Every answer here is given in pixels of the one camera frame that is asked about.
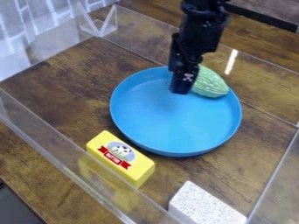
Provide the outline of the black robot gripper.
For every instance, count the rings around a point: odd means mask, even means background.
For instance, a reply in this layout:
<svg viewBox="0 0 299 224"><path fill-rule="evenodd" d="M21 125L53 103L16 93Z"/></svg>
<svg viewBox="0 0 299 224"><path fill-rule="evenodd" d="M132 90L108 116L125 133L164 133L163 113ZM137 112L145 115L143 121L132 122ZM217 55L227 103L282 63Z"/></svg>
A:
<svg viewBox="0 0 299 224"><path fill-rule="evenodd" d="M175 94L189 93L200 71L197 64L183 64L181 54L189 63L200 63L201 55L213 53L217 49L220 36L229 21L229 15L224 10L225 1L181 0L184 15L180 31L172 35L168 59L168 70L172 72L169 90Z"/></svg>

